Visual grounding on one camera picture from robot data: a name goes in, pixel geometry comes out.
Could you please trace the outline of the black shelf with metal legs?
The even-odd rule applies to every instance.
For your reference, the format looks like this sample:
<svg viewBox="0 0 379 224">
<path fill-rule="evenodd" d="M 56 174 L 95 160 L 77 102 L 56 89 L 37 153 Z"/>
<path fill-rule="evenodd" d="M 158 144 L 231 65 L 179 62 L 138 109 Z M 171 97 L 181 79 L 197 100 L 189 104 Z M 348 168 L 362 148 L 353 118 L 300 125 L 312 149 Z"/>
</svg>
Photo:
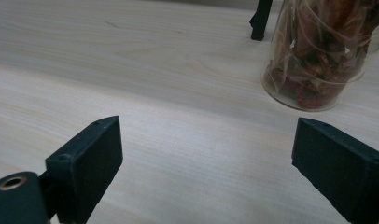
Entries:
<svg viewBox="0 0 379 224">
<path fill-rule="evenodd" d="M 249 23 L 252 28 L 250 38 L 261 41 L 265 34 L 265 29 L 271 12 L 273 0 L 258 0 L 257 10 Z"/>
</svg>

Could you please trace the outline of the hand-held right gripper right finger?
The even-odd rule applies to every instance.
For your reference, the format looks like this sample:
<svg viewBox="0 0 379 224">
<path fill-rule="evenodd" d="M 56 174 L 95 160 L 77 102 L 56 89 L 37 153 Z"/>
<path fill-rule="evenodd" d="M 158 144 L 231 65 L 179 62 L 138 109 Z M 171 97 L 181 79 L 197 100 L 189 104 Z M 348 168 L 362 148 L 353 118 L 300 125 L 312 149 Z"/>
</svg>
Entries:
<svg viewBox="0 0 379 224">
<path fill-rule="evenodd" d="M 292 164 L 351 224 L 379 224 L 379 151 L 315 119 L 298 119 Z"/>
</svg>

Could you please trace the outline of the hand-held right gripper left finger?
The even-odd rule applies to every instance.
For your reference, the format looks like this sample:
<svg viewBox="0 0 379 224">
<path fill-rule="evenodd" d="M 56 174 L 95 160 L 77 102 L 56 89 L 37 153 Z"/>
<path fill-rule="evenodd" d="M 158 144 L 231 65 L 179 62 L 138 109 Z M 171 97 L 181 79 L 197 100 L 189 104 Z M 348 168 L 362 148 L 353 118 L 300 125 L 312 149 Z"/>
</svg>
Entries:
<svg viewBox="0 0 379 224">
<path fill-rule="evenodd" d="M 51 212 L 65 224 L 85 224 L 122 165 L 119 117 L 96 120 L 46 158 L 55 190 Z"/>
</svg>

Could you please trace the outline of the short glass jar dried chilies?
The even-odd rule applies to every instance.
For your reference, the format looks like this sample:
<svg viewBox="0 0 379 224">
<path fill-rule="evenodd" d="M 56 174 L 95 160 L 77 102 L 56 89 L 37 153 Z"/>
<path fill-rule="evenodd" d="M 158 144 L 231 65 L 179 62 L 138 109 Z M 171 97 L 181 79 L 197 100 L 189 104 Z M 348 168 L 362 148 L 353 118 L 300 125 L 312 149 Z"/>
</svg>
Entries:
<svg viewBox="0 0 379 224">
<path fill-rule="evenodd" d="M 285 0 L 261 83 L 282 104 L 327 110 L 378 53 L 379 0 Z"/>
</svg>

